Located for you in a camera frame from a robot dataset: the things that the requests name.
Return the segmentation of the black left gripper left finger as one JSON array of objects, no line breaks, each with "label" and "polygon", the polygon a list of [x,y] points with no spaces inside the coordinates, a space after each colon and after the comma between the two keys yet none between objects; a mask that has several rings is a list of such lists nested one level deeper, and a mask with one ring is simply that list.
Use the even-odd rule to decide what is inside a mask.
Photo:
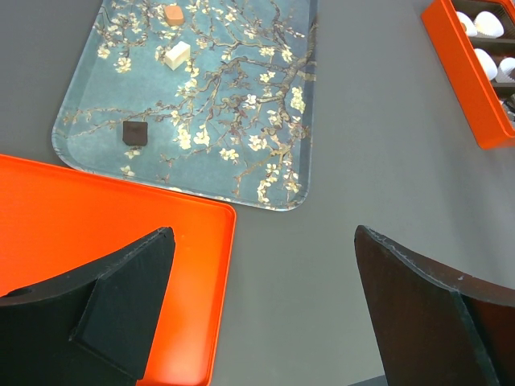
[{"label": "black left gripper left finger", "polygon": [[146,372],[175,253],[158,228],[1,298],[3,385],[134,385]]}]

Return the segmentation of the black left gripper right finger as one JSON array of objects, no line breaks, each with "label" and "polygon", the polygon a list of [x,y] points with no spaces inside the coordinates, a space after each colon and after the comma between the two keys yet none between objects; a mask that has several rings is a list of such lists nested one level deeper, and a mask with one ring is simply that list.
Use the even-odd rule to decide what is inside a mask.
[{"label": "black left gripper right finger", "polygon": [[360,225],[356,262],[390,385],[512,385],[514,291]]}]

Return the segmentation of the orange chocolate box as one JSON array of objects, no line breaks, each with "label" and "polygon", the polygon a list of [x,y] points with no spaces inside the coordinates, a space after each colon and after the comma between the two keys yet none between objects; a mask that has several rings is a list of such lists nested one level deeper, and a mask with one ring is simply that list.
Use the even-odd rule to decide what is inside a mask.
[{"label": "orange chocolate box", "polygon": [[[467,37],[456,12],[473,22],[482,11],[493,13],[505,33],[497,39]],[[422,21],[467,118],[478,146],[484,150],[514,145],[514,83],[489,80],[474,52],[485,50],[497,69],[514,57],[514,5],[510,1],[433,1]]]}]

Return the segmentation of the white block chocolate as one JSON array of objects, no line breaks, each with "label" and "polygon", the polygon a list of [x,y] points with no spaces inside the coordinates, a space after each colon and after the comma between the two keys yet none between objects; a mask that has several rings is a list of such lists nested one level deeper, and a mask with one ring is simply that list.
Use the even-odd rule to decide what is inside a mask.
[{"label": "white block chocolate", "polygon": [[174,71],[182,63],[190,60],[191,46],[183,41],[178,42],[172,49],[167,51],[164,56],[164,63]]}]

